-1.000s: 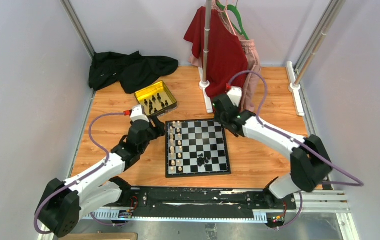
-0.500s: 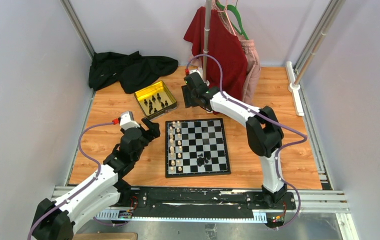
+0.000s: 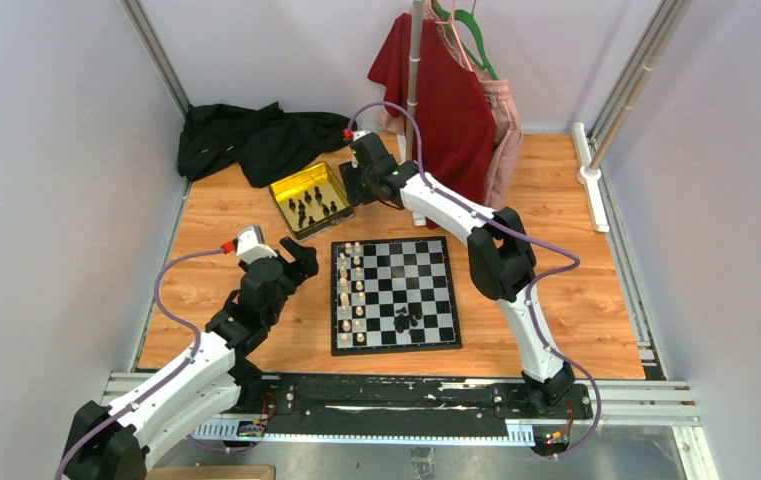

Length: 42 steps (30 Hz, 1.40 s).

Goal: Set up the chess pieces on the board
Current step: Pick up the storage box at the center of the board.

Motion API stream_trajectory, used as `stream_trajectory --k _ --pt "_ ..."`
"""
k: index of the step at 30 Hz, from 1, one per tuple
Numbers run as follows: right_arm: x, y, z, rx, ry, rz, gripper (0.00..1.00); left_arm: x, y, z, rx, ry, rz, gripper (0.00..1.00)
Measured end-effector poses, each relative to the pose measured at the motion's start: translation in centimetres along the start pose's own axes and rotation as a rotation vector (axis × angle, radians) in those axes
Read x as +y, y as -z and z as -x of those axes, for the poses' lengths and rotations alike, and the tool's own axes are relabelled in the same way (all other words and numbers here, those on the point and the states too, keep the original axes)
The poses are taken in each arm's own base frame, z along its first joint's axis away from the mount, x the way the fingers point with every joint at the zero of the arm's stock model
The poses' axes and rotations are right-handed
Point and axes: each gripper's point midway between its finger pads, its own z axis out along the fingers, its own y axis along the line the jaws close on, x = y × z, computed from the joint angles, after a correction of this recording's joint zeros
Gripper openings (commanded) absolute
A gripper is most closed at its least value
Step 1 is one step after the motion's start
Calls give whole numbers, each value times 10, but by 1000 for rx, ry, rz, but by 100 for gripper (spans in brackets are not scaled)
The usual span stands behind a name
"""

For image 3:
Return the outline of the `yellow metal tin box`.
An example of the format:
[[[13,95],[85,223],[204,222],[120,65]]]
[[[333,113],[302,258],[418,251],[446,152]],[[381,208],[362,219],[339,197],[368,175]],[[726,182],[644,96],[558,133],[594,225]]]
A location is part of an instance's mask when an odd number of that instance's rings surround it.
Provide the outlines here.
[[[297,241],[316,236],[355,214],[343,184],[324,161],[272,183],[268,192]]]

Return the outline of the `black white chess board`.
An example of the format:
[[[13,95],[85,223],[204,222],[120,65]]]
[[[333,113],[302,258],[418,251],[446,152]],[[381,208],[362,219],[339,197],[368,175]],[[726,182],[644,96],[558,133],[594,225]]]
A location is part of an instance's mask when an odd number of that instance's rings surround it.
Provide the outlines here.
[[[331,354],[334,356],[405,351],[453,350],[462,347],[459,309],[451,258],[442,236],[358,241],[363,245],[367,345],[347,350],[334,346],[334,269],[331,244]],[[393,320],[402,307],[421,309],[415,328],[397,333]]]

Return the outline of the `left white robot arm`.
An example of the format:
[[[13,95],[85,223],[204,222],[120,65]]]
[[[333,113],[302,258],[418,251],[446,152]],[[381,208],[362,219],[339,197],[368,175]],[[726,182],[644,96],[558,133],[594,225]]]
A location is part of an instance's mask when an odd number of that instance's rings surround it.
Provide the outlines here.
[[[284,237],[274,249],[255,227],[202,258],[234,253],[244,274],[238,289],[205,325],[156,306],[193,334],[191,344],[146,381],[107,405],[89,401],[74,415],[57,479],[143,479],[196,427],[233,408],[254,411],[262,400],[262,372],[248,356],[269,336],[287,299],[319,272],[317,250]]]

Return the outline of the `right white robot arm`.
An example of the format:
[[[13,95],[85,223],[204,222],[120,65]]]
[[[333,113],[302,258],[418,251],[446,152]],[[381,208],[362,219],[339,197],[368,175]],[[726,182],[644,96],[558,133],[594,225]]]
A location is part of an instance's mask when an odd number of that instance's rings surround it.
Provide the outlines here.
[[[518,213],[472,202],[418,163],[398,162],[375,132],[348,130],[344,138],[356,171],[348,185],[424,216],[466,246],[474,286],[496,302],[519,348],[529,408],[540,417],[557,414],[575,374],[543,319],[534,285],[536,259]]]

